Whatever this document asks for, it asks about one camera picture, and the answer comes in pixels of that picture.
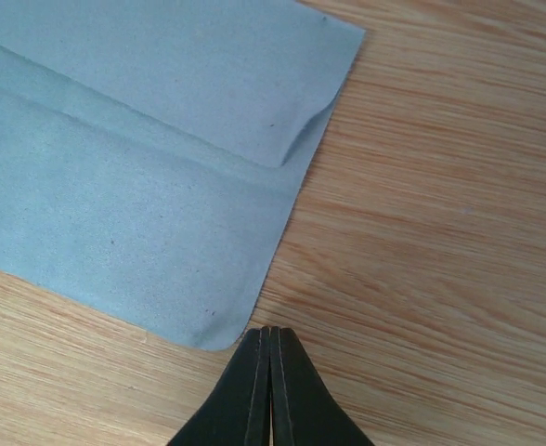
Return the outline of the light blue cleaning cloth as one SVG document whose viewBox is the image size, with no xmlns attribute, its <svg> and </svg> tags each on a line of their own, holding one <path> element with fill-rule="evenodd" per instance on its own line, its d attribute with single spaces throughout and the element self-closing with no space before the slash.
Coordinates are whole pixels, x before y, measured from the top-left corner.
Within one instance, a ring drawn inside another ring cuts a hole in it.
<svg viewBox="0 0 546 446">
<path fill-rule="evenodd" d="M 229 347 L 364 36 L 297 1 L 0 1 L 0 269 Z"/>
</svg>

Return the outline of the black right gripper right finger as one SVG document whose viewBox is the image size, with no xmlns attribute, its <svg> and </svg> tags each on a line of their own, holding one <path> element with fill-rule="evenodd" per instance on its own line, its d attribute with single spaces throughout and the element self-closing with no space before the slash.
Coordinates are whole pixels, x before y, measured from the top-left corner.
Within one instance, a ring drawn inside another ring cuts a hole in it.
<svg viewBox="0 0 546 446">
<path fill-rule="evenodd" d="M 293 329 L 271 329 L 270 372 L 275 445 L 372 444 L 334 400 Z"/>
</svg>

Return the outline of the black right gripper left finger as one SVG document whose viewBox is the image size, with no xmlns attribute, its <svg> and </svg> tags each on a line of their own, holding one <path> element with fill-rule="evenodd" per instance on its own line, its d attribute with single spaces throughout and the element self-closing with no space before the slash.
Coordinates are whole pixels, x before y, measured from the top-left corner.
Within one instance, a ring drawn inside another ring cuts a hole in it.
<svg viewBox="0 0 546 446">
<path fill-rule="evenodd" d="M 270 330 L 242 338 L 211 394 L 169 441 L 173 446 L 268 445 Z"/>
</svg>

